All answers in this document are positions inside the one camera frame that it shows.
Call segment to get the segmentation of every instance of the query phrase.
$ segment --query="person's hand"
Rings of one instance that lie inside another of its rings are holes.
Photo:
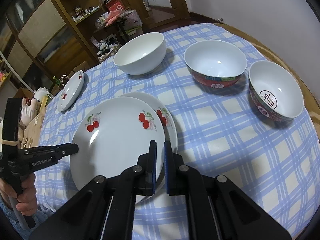
[[[24,216],[33,215],[38,206],[36,198],[36,187],[35,187],[36,176],[34,173],[30,174],[21,184],[23,188],[23,193],[20,194],[17,198],[17,193],[15,190],[3,179],[0,179],[0,193],[5,202],[5,204],[11,208],[9,197],[17,198],[19,203],[16,208]]]

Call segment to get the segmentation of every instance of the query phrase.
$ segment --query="bowl rim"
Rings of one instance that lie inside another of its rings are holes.
[[[116,58],[116,56],[117,56],[117,54],[118,54],[118,52],[122,49],[122,48],[124,48],[127,44],[129,44],[131,41],[134,41],[135,39],[137,39],[137,38],[140,38],[140,37],[142,37],[142,36],[144,36],[144,35],[147,35],[147,34],[152,34],[152,33],[159,33],[159,34],[161,34],[162,35],[162,41],[161,41],[161,43],[159,44],[159,46],[158,47],[156,47],[155,49],[153,49],[152,51],[150,51],[148,54],[146,54],[146,55],[144,55],[144,56],[142,56],[141,58],[139,58],[139,59],[137,59],[137,60],[135,60],[135,61],[132,61],[132,62],[130,62],[130,63],[127,63],[127,64],[116,64],[116,62],[115,62],[115,58]],[[113,64],[115,64],[116,66],[126,66],[126,65],[129,65],[129,64],[132,64],[132,63],[135,63],[135,62],[137,62],[137,61],[139,61],[139,60],[141,60],[141,59],[143,59],[144,57],[146,57],[146,56],[148,56],[149,54],[151,54],[152,52],[154,52],[156,49],[158,49],[160,46],[161,46],[161,44],[163,43],[163,41],[164,41],[164,35],[162,34],[162,33],[160,33],[160,32],[151,32],[151,33],[144,33],[144,34],[142,34],[142,35],[139,35],[139,36],[137,36],[137,37],[135,37],[135,38],[133,38],[131,41],[128,41],[126,44],[124,44],[118,51],[117,51],[117,53],[114,55],[114,57],[113,57]]]
[[[303,98],[303,94],[302,94],[301,88],[300,88],[299,84],[297,83],[297,81],[295,80],[295,78],[294,78],[284,67],[280,66],[279,64],[277,64],[277,63],[275,63],[275,62],[273,62],[273,61],[269,61],[269,60],[258,60],[258,61],[255,61],[255,62],[253,62],[253,63],[250,65],[249,73],[248,73],[248,78],[249,78],[249,80],[250,80],[250,82],[251,82],[251,85],[252,85],[252,87],[253,87],[253,89],[254,89],[254,91],[255,91],[256,93],[257,93],[257,90],[256,90],[256,88],[254,87],[254,85],[253,85],[253,83],[252,83],[252,78],[251,78],[251,67],[252,67],[255,63],[257,63],[257,62],[268,62],[268,64],[271,63],[271,64],[274,64],[274,65],[277,65],[278,67],[282,68],[285,72],[287,72],[287,74],[290,76],[290,78],[293,79],[294,83],[298,86],[298,88],[299,88],[299,90],[300,90],[300,93],[301,93],[301,97],[302,97],[301,111],[299,112],[299,114],[293,115],[293,116],[281,114],[281,113],[279,113],[276,109],[272,109],[272,111],[276,112],[277,114],[279,114],[279,115],[281,115],[281,116],[284,116],[284,117],[290,118],[290,119],[294,119],[294,118],[298,117],[298,116],[303,112],[304,98]]]
[[[189,66],[188,63],[186,62],[186,52],[187,52],[187,50],[188,50],[191,46],[193,46],[193,45],[195,45],[195,44],[198,44],[198,43],[200,43],[200,42],[208,42],[208,41],[209,41],[209,42],[224,42],[224,43],[228,43],[229,45],[231,45],[231,46],[235,47],[236,49],[238,49],[238,50],[242,53],[242,55],[244,56],[245,61],[246,61],[246,64],[245,64],[245,67],[244,67],[243,71],[242,71],[241,73],[237,74],[237,75],[215,77],[215,76],[209,76],[209,75],[204,74],[204,73],[202,73],[202,72],[200,72],[200,71],[194,70],[191,66]],[[232,44],[231,42],[222,41],[222,40],[211,40],[211,39],[209,39],[209,40],[204,40],[204,41],[197,41],[197,42],[191,44],[189,47],[186,48],[186,50],[184,51],[184,54],[183,54],[183,59],[184,59],[184,62],[186,63],[186,65],[187,65],[189,68],[191,68],[193,71],[195,71],[195,72],[197,72],[197,73],[200,73],[200,74],[202,74],[202,75],[204,75],[204,76],[215,77],[215,78],[232,78],[232,77],[240,76],[240,75],[242,75],[242,74],[244,73],[244,71],[247,69],[247,66],[248,66],[248,60],[247,60],[247,57],[245,56],[244,52],[243,52],[241,49],[239,49],[236,45]]]

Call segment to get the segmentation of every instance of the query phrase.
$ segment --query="red patterned bowl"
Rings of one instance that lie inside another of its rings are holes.
[[[247,58],[237,46],[219,40],[190,45],[184,52],[184,61],[195,80],[213,88],[235,84],[247,67]]]
[[[253,63],[249,70],[249,91],[259,111],[274,121],[288,121],[303,111],[303,95],[296,80],[271,61]]]

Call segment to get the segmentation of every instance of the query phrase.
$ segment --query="blue plaid tablecloth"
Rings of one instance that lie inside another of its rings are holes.
[[[254,106],[248,69],[234,86],[215,90],[196,82],[183,60],[185,49],[204,39],[231,42],[246,55],[248,67],[265,59],[248,41],[212,24],[164,33],[167,54],[145,76],[128,76],[113,58],[85,74],[84,88],[65,113],[58,96],[49,104],[39,145],[68,143],[82,119],[98,104],[131,91],[160,99],[174,117],[178,153],[202,174],[225,174],[292,236],[310,221],[319,206],[320,146],[306,109],[290,123],[273,122]],[[53,210],[77,189],[69,158],[36,173],[38,202]],[[185,198],[165,188],[136,206],[133,239],[188,239]]]

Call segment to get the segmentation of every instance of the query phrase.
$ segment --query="white bowl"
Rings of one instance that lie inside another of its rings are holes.
[[[184,53],[184,60],[198,82],[214,88],[233,85],[247,67],[247,58],[237,46],[219,40],[190,45]]]
[[[146,33],[121,47],[113,63],[127,74],[142,75],[154,70],[163,61],[166,50],[162,33]]]
[[[249,70],[249,91],[259,111],[275,121],[287,121],[303,111],[301,89],[283,67],[260,60]]]

